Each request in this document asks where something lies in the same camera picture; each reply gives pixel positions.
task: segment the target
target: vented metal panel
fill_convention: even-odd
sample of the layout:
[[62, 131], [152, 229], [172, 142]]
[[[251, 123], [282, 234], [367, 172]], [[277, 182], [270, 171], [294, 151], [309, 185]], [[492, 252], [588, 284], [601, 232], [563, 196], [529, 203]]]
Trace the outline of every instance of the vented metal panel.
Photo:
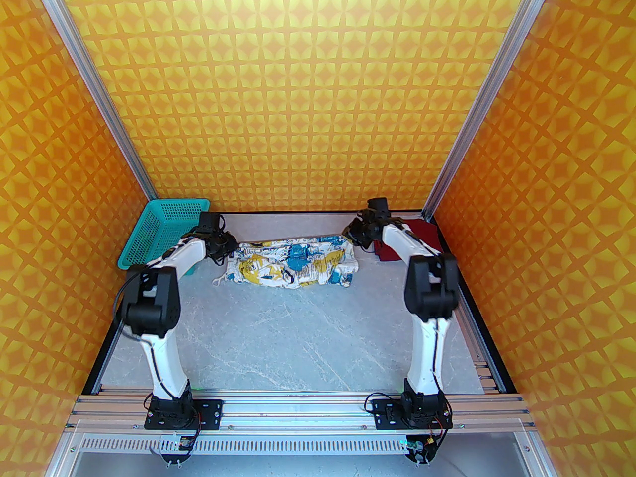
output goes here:
[[[85, 434], [80, 445], [84, 452], [147, 454], [151, 449], [162, 454], [179, 453], [179, 435]], [[275, 455], [355, 455], [404, 454], [403, 434], [368, 436], [250, 436], [202, 435], [193, 454], [275, 454]]]

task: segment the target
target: black edge trim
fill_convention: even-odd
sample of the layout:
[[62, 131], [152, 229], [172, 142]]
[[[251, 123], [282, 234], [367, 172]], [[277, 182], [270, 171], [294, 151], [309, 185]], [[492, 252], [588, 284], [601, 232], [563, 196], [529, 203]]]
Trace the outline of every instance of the black edge trim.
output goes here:
[[119, 323], [117, 325], [111, 323], [110, 327], [108, 328], [108, 332], [106, 333], [106, 337], [104, 338], [102, 347], [97, 353], [95, 363], [93, 363], [93, 367], [88, 374], [88, 379], [86, 379], [86, 384], [84, 384], [84, 388], [82, 389], [82, 396], [95, 396], [99, 393], [99, 389], [102, 386], [102, 376], [104, 375], [104, 371], [106, 370], [108, 361], [113, 355], [115, 345], [117, 344], [117, 341], [119, 340], [119, 336], [121, 334], [122, 327], [120, 320], [121, 306], [117, 310], [117, 321]]
[[[443, 251], [451, 252], [450, 247], [448, 247], [448, 243], [446, 239], [444, 238], [444, 234], [441, 232], [441, 229], [437, 221], [435, 220], [435, 216], [432, 216], [431, 222], [434, 225], [436, 225], [438, 229], [439, 243], [441, 244]], [[516, 394], [517, 390], [516, 390], [515, 384], [513, 383], [513, 379], [511, 378], [510, 373], [508, 373], [508, 370], [506, 369], [506, 364], [504, 364], [504, 361], [501, 358], [501, 354], [499, 353], [499, 350], [497, 350], [497, 347], [495, 346], [495, 341], [492, 340], [490, 331], [488, 331], [486, 322], [484, 322], [483, 317], [481, 316], [481, 313], [479, 312], [479, 308], [477, 307], [477, 302], [475, 302], [475, 299], [473, 298], [473, 294], [471, 293], [470, 289], [468, 289], [468, 284], [466, 284], [466, 281], [464, 280], [461, 270], [459, 271], [459, 287], [462, 289], [462, 292], [464, 293], [464, 297], [466, 298], [466, 304], [468, 304], [468, 308], [471, 310], [473, 319], [475, 320], [475, 323], [477, 323], [479, 332], [481, 332], [481, 338], [483, 339], [484, 344], [486, 344], [486, 349], [488, 350], [490, 354], [490, 358], [492, 359], [493, 364], [495, 364], [495, 367], [497, 368], [497, 372], [499, 373], [501, 377], [501, 381], [503, 382], [504, 388], [506, 389], [502, 392], [509, 393], [509, 394]]]
[[[359, 211], [220, 211], [221, 214], [357, 214]], [[391, 212], [412, 212], [413, 214], [421, 214], [421, 210], [416, 209], [391, 209]]]

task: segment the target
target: patterned cloth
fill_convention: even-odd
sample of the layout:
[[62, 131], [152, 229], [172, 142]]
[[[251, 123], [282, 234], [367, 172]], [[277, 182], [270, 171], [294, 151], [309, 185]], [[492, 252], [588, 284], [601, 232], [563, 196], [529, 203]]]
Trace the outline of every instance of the patterned cloth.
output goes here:
[[358, 270], [354, 248], [340, 235], [244, 242], [228, 257], [225, 279], [276, 288], [350, 286]]

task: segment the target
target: black mounting plate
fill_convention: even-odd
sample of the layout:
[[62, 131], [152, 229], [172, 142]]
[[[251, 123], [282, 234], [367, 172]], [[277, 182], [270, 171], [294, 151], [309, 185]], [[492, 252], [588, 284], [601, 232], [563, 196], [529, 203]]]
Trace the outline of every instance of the black mounting plate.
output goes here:
[[[201, 431], [218, 431], [221, 426], [221, 418], [223, 418], [223, 401], [221, 399], [194, 399], [193, 406], [201, 415]], [[167, 416], [163, 416], [157, 412], [148, 412], [144, 429], [197, 429], [197, 422], [192, 420], [188, 425], [175, 425], [175, 420]]]
[[378, 431], [395, 431], [396, 429], [411, 429], [402, 420], [404, 408], [399, 399], [373, 399], [371, 411], [375, 429]]

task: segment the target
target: table surface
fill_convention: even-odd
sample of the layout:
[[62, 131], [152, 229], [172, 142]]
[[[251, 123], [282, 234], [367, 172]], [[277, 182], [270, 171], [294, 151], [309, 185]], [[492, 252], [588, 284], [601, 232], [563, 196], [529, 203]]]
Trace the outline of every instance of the table surface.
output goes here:
[[[416, 218], [417, 213], [396, 214]], [[227, 214], [238, 241], [340, 234], [353, 213]], [[179, 281], [176, 337], [193, 388], [400, 392], [413, 329], [404, 306], [406, 265], [355, 250], [350, 288], [295, 290], [212, 280], [225, 267], [206, 259]], [[105, 385], [152, 386], [138, 343], [120, 338]], [[455, 318], [445, 341], [441, 384], [448, 394], [483, 394]]]

